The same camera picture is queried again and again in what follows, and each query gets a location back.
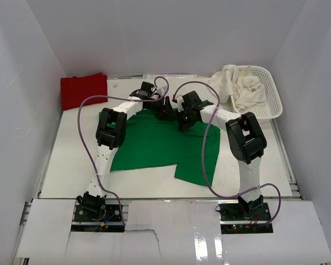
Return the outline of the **green t shirt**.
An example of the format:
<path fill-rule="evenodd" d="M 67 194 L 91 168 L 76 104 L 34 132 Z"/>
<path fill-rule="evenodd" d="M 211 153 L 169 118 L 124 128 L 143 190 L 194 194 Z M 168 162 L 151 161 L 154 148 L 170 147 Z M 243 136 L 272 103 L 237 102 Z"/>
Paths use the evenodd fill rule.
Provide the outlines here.
<path fill-rule="evenodd" d="M 175 165 L 175 178 L 205 186 L 201 167 L 202 141 L 207 125 L 196 123 L 180 131 L 176 121 L 159 120 L 154 112 L 142 110 L 127 121 L 126 139 L 118 149 L 112 171 Z M 206 140 L 205 165 L 212 183 L 220 152 L 220 129 L 210 126 Z"/>

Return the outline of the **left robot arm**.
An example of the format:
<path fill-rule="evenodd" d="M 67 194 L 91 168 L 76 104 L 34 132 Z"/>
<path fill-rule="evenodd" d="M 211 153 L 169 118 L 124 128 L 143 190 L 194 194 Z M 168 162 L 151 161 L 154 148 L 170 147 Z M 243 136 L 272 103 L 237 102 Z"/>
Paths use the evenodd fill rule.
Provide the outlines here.
<path fill-rule="evenodd" d="M 175 118 L 170 99 L 167 96 L 168 91 L 169 83 L 166 83 L 164 87 L 157 87 L 155 83 L 142 82 L 141 87 L 133 91 L 128 98 L 112 97 L 112 99 L 120 100 L 121 104 L 113 108 L 104 108 L 99 115 L 95 133 L 97 141 L 96 159 L 92 157 L 82 135 L 81 112 L 82 107 L 88 101 L 99 97 L 107 98 L 107 96 L 91 96 L 80 104 L 77 117 L 78 133 L 92 162 L 94 174 L 90 179 L 86 192 L 79 195 L 77 201 L 92 220 L 105 220 L 107 214 L 106 195 L 112 194 L 118 201 L 121 222 L 124 222 L 120 198 L 115 192 L 104 187 L 106 179 L 110 174 L 113 159 L 125 141 L 128 119 L 144 109 L 156 112 L 161 119 L 172 120 Z"/>

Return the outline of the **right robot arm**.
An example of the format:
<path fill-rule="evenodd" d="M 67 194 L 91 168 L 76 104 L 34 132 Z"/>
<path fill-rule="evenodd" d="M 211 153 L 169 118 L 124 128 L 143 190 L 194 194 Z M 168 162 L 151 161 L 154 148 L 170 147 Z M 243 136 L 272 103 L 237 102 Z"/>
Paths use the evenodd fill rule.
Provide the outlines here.
<path fill-rule="evenodd" d="M 174 96 L 177 104 L 177 118 L 180 130 L 191 128 L 197 122 L 207 125 L 201 148 L 201 167 L 205 183 L 209 190 L 221 199 L 238 199 L 238 213 L 244 220 L 251 220 L 263 205 L 260 190 L 260 163 L 267 147 L 263 131 L 251 112 L 238 114 L 220 108 L 211 102 L 203 102 L 195 91 L 183 96 Z M 206 140 L 210 126 L 227 133 L 229 149 L 239 165 L 239 193 L 222 196 L 212 189 L 205 165 Z"/>

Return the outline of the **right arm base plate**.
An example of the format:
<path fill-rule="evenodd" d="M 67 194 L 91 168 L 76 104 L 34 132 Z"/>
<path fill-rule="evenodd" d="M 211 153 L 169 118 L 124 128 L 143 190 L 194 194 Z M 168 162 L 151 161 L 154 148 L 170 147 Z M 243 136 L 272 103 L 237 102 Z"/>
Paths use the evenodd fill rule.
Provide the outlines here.
<path fill-rule="evenodd" d="M 271 214 L 267 203 L 246 213 L 238 203 L 219 204 L 215 211 L 220 214 L 221 233 L 223 235 L 272 234 Z"/>

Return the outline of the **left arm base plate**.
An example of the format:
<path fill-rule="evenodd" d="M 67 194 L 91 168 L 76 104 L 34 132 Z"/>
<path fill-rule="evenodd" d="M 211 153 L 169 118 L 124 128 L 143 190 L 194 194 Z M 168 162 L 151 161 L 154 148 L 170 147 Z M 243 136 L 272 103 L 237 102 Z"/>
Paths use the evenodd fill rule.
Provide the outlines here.
<path fill-rule="evenodd" d="M 83 208 L 77 204 L 71 225 L 72 232 L 116 232 L 123 233 L 124 225 L 121 212 L 117 204 L 102 206 L 99 214 Z"/>

